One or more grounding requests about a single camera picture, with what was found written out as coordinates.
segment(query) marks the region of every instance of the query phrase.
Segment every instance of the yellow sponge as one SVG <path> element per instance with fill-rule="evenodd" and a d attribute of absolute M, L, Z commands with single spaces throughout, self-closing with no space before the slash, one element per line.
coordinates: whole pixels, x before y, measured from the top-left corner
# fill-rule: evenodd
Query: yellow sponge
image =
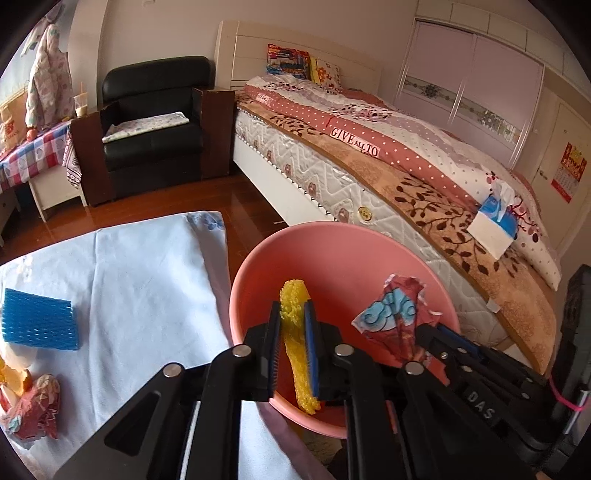
<path fill-rule="evenodd" d="M 295 398 L 300 409 L 313 415 L 320 410 L 320 402 L 312 394 L 308 378 L 304 303 L 310 299 L 302 280 L 288 280 L 279 292 L 281 301 L 281 336 L 294 375 Z"/>

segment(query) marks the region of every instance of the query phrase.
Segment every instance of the fabric label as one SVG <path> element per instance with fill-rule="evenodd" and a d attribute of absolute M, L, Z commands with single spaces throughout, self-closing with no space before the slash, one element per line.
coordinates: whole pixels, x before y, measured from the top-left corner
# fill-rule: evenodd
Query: fabric label
<path fill-rule="evenodd" d="M 263 105 L 269 105 L 269 103 L 271 103 L 272 100 L 273 98 L 271 98 L 268 95 L 265 95 L 264 93 L 259 93 L 256 96 L 256 101 L 261 102 Z"/>
<path fill-rule="evenodd" d="M 353 134 L 346 132 L 345 130 L 341 130 L 340 128 L 333 128 L 333 131 L 330 133 L 330 136 L 336 138 L 337 140 L 341 140 L 348 145 L 351 145 L 356 150 L 360 152 L 367 153 L 367 155 L 371 155 L 372 157 L 377 157 L 379 155 L 379 148 L 375 145 L 366 142 L 365 140 L 356 137 Z"/>

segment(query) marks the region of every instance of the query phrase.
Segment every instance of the crumpled paper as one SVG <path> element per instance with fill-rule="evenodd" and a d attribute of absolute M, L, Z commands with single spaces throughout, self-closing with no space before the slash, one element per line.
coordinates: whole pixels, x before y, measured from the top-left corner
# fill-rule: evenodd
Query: crumpled paper
<path fill-rule="evenodd" d="M 424 300 L 425 285 L 416 277 L 390 275 L 380 298 L 357 315 L 351 324 L 379 343 L 400 362 L 423 361 L 426 352 L 415 344 L 414 329 L 435 326 L 441 313 L 432 312 Z"/>
<path fill-rule="evenodd" d="M 53 375 L 40 376 L 10 411 L 0 419 L 7 434 L 33 441 L 57 438 L 56 415 L 60 411 L 60 384 Z"/>

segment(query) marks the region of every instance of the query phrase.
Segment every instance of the wooden armrest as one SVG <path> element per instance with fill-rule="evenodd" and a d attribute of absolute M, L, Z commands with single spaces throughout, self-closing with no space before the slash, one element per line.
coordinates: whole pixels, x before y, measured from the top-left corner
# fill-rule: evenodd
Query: wooden armrest
<path fill-rule="evenodd" d="M 228 175 L 234 130 L 234 92 L 194 88 L 193 109 L 203 132 L 201 178 Z"/>
<path fill-rule="evenodd" d="M 100 112 L 72 120 L 72 142 L 82 171 L 82 190 L 92 206 L 115 199 L 105 164 Z"/>

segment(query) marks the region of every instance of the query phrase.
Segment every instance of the metal screw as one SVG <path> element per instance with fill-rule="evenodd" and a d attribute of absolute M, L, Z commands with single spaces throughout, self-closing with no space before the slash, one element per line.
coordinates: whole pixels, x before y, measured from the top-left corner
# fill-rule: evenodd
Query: metal screw
<path fill-rule="evenodd" d="M 167 378 L 177 377 L 182 371 L 183 367 L 181 367 L 179 364 L 168 364 L 162 369 L 162 373 Z"/>
<path fill-rule="evenodd" d="M 425 371 L 425 367 L 419 362 L 409 362 L 404 365 L 404 369 L 409 375 L 421 375 Z"/>
<path fill-rule="evenodd" d="M 335 347 L 335 353 L 338 356 L 349 356 L 349 355 L 353 355 L 355 349 L 348 345 L 347 343 L 341 343 L 340 345 L 337 345 Z"/>
<path fill-rule="evenodd" d="M 244 343 L 242 343 L 240 345 L 236 345 L 232 349 L 232 355 L 237 356 L 239 358 L 244 358 L 245 356 L 248 356 L 251 353 L 252 353 L 252 348 L 250 348 L 248 345 L 244 345 Z"/>

